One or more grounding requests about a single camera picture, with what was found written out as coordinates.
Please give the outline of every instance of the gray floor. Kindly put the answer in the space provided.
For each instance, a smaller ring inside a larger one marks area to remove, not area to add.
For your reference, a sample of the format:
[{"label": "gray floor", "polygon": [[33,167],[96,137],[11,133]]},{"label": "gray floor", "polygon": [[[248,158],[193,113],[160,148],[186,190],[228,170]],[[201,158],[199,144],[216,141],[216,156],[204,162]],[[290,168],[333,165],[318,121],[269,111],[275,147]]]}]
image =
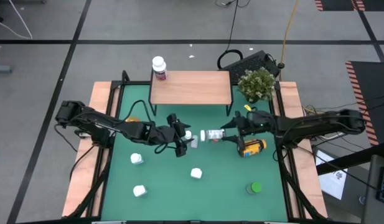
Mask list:
[{"label": "gray floor", "polygon": [[[71,40],[84,3],[51,0],[17,8],[34,39]],[[281,40],[293,4],[286,0],[252,0],[248,7],[238,9],[233,38]],[[213,0],[92,0],[80,39],[227,39],[233,9],[219,8]],[[384,12],[365,14],[377,39],[384,40]],[[27,34],[10,5],[1,5],[0,15],[9,27]],[[18,38],[0,26],[0,39]],[[313,0],[300,1],[289,39],[370,40],[357,12],[319,12]],[[12,74],[0,75],[0,223],[6,223],[11,211],[68,48],[67,44],[0,44],[0,64],[14,67]],[[156,55],[166,59],[169,70],[216,70],[217,58],[225,48],[221,44],[77,45],[57,106],[62,100],[88,103],[94,82],[119,79],[122,70],[127,70],[132,80],[147,80],[151,59]],[[240,44],[230,48],[241,50],[245,56],[264,50],[278,60],[281,57],[281,45]],[[236,60],[227,55],[223,64]],[[353,103],[347,60],[379,62],[371,45],[288,45],[283,79],[297,82],[303,105],[320,108]],[[52,119],[17,222],[57,219],[62,214],[75,153],[54,133],[54,124]],[[63,133],[78,144],[72,130]],[[369,146],[365,133],[346,139]],[[360,150],[343,140],[334,143]],[[350,153],[328,144],[322,149],[337,156]],[[328,212],[335,220],[358,222],[331,205]]]}]

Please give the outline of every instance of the potted plant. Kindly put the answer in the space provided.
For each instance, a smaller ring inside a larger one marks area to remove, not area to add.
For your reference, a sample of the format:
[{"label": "potted plant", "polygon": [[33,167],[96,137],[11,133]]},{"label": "potted plant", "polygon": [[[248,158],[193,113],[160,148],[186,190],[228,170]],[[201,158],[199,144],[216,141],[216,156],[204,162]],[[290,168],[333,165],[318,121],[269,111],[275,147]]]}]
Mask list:
[{"label": "potted plant", "polygon": [[249,103],[256,103],[258,100],[272,99],[274,83],[274,76],[261,67],[254,72],[246,70],[246,75],[239,79],[238,87]]}]

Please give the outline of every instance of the green mat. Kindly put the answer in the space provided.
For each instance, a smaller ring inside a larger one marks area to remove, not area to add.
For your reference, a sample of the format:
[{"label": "green mat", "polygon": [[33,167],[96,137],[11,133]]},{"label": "green mat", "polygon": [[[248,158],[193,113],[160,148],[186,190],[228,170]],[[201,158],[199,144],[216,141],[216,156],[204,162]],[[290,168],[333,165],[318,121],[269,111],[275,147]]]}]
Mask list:
[{"label": "green mat", "polygon": [[[136,100],[148,104],[149,86],[127,85],[121,104],[123,119]],[[158,105],[154,117],[158,126],[167,125],[166,117],[175,113],[192,127],[193,135],[200,130],[218,129],[229,122],[235,110],[245,114],[246,100],[233,87],[234,103],[231,116],[225,106]],[[267,101],[254,105],[269,111]],[[147,121],[143,105],[134,107],[132,116]],[[188,148],[186,155],[176,158],[173,149],[155,154],[155,146],[135,144],[121,135],[116,136],[110,174],[101,219],[108,220],[207,220],[207,221],[264,221],[286,222],[286,208],[279,165],[272,159],[273,135],[257,134],[268,147],[258,155],[242,158],[232,142],[200,142],[197,149]],[[130,155],[140,153],[143,164],[133,165]],[[193,168],[203,172],[200,180],[193,179]],[[260,182],[262,191],[251,195],[246,186]],[[144,185],[148,192],[135,197],[133,188]]]}]

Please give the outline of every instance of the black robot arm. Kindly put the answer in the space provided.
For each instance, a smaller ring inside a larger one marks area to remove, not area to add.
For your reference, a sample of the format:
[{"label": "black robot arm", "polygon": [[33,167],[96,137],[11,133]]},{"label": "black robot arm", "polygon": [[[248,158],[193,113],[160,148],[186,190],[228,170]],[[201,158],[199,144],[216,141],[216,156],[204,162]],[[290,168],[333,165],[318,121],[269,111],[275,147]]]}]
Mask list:
[{"label": "black robot arm", "polygon": [[113,132],[121,133],[125,138],[135,143],[148,146],[165,145],[174,142],[176,156],[186,153],[186,144],[191,141],[182,141],[185,128],[190,127],[181,123],[175,114],[167,117],[169,126],[156,126],[155,122],[125,122],[124,120],[105,115],[85,106],[80,101],[63,101],[55,120],[63,128],[74,126],[88,133],[94,144],[100,147],[113,145]]},{"label": "black robot arm", "polygon": [[355,110],[328,111],[322,114],[300,118],[273,116],[265,111],[249,111],[244,117],[239,111],[235,117],[221,128],[237,128],[238,136],[224,137],[223,140],[238,144],[244,149],[243,136],[271,132],[275,135],[278,147],[295,148],[304,138],[334,132],[360,134],[365,130],[362,115]]}]

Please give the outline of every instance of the green lid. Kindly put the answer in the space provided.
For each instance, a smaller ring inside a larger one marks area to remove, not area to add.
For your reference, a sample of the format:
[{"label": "green lid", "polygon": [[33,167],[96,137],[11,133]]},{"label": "green lid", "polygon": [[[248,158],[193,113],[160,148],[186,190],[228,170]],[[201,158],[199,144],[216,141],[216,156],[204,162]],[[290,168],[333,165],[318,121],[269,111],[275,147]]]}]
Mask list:
[{"label": "green lid", "polygon": [[261,183],[258,183],[258,182],[253,182],[251,184],[251,190],[254,192],[254,193],[260,193],[261,192]]}]

